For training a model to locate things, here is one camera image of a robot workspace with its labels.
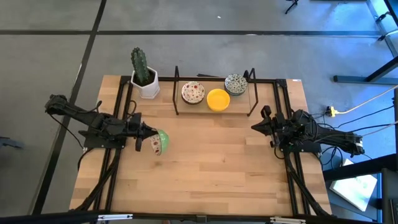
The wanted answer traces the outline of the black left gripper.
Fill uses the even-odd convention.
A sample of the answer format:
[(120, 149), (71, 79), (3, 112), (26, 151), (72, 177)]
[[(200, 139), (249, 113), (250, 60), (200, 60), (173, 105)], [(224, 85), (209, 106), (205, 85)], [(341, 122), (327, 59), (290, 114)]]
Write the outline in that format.
[(149, 138), (157, 132), (156, 128), (148, 126), (146, 123), (141, 124), (142, 113), (134, 113), (127, 116), (126, 132), (127, 136), (136, 140), (135, 150), (141, 151), (143, 137)]

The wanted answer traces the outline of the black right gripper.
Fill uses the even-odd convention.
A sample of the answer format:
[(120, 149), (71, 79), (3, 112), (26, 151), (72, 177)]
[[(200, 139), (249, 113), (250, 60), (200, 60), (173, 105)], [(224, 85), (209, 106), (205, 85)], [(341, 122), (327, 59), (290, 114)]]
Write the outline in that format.
[(271, 107), (268, 105), (265, 105), (262, 109), (262, 117), (263, 120), (257, 124), (252, 125), (251, 129), (265, 135), (265, 136), (271, 136), (271, 142), (270, 145), (273, 148), (276, 148), (280, 145), (280, 140), (278, 137), (278, 132), (282, 128), (282, 120), (283, 120), (283, 114), (282, 113), (276, 113), (273, 117), (271, 117)]

